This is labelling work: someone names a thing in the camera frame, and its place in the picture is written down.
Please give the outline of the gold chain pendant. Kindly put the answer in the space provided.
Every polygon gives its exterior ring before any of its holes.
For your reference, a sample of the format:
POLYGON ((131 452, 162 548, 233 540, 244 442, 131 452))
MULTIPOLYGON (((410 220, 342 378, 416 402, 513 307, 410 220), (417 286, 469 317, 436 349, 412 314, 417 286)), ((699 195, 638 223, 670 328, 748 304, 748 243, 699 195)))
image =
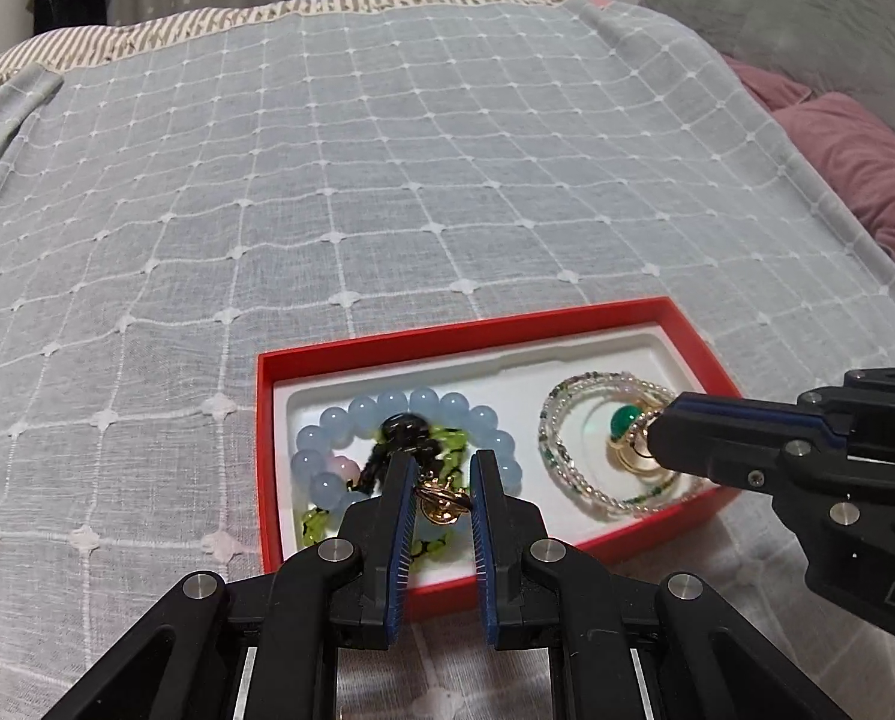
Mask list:
POLYGON ((472 497, 464 486, 456 486, 452 479, 423 476, 416 483, 415 497, 418 511, 436 527, 456 525, 472 511, 472 497))

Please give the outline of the grey checked bedspread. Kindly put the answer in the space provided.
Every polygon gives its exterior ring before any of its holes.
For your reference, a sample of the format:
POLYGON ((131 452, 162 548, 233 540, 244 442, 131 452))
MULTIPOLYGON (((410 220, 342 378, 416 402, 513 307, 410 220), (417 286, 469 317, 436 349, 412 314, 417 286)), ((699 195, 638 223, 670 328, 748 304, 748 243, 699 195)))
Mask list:
POLYGON ((0 88, 0 718, 259 568, 264 351, 671 298, 744 394, 895 366, 895 263, 644 8, 292 15, 0 88))

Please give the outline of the striped bed sheet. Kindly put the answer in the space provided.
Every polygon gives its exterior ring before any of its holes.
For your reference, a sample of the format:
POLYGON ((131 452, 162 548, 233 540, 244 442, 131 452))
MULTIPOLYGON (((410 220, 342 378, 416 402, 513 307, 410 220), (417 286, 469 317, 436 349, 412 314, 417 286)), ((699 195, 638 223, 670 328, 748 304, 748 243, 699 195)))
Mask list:
POLYGON ((379 13, 423 5, 553 5, 561 0, 283 0, 244 8, 194 8, 127 26, 75 26, 30 37, 0 54, 0 85, 38 64, 55 73, 100 65, 288 15, 379 13))

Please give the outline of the red jewelry box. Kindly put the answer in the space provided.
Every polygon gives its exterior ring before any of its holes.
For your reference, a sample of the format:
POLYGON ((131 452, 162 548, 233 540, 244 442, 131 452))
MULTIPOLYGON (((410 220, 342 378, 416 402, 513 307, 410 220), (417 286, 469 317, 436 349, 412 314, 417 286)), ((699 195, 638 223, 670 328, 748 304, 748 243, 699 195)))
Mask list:
POLYGON ((550 310, 278 349, 257 361, 257 509, 265 569, 337 532, 389 416, 413 413, 468 488, 501 481, 553 536, 618 562, 711 520, 731 491, 615 454, 615 434, 675 395, 732 382, 669 299, 550 310))

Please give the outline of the black bead charm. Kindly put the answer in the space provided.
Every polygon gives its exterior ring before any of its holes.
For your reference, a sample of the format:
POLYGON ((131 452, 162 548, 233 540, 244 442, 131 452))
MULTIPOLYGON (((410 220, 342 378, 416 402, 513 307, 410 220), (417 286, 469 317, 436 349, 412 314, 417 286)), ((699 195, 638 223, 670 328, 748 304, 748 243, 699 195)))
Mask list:
POLYGON ((443 447, 433 436, 433 427, 423 416, 413 413, 389 416, 379 427, 379 439, 352 489, 372 496, 388 476, 392 459, 399 454, 408 455, 416 461, 420 478, 439 476, 445 468, 442 453, 443 447))

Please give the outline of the pink pillow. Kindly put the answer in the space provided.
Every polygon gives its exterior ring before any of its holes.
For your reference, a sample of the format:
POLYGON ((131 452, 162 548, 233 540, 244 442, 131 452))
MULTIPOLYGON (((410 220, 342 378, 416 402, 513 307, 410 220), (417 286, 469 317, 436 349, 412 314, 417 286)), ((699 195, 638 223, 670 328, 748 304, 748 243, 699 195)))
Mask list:
POLYGON ((781 73, 726 64, 895 260, 895 132, 846 94, 817 96, 781 73))

